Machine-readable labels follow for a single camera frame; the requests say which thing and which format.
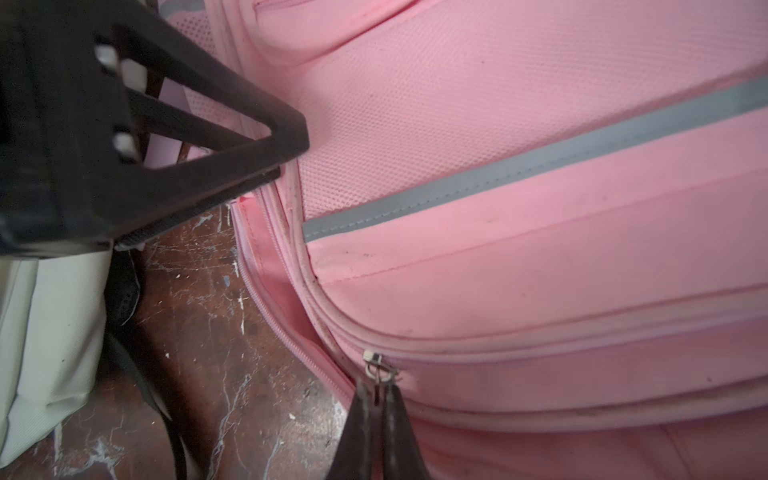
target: scratched floor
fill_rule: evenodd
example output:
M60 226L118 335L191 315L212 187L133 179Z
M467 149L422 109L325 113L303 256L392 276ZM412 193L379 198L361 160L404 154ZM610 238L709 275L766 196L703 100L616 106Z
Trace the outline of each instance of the scratched floor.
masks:
M323 478L345 413L275 337L237 271L226 207L151 241L139 256L136 341L184 431L200 478ZM173 478L159 418L102 363L88 404L0 470L16 478Z

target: white fabric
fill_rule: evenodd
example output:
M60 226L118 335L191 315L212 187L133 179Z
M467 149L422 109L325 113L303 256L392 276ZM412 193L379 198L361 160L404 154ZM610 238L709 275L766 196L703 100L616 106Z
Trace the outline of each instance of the white fabric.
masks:
M110 257L0 260L0 467L88 399Z

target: reflective gray strip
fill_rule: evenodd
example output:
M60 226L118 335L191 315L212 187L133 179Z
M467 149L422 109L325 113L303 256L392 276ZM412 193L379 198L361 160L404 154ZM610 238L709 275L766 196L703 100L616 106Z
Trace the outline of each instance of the reflective gray strip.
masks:
M177 12L199 12L205 10L205 0L168 0L158 9L160 16L168 18Z
M768 77L631 118L546 147L435 180L369 204L304 223L304 240L370 227L501 185L543 174L768 105Z

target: zipper slider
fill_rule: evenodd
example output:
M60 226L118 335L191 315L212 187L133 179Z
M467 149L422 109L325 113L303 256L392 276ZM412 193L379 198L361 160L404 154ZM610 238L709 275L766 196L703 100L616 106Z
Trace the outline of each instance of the zipper slider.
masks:
M397 381L399 370L385 363L381 353L366 350L362 353L362 360L366 363L366 375L375 380L377 385Z

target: pink luggage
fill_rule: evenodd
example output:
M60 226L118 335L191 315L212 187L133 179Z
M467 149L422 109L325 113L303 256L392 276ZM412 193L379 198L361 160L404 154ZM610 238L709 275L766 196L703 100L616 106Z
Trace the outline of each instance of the pink luggage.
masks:
M383 354L437 479L768 478L768 3L205 6L307 119L233 216L334 395Z

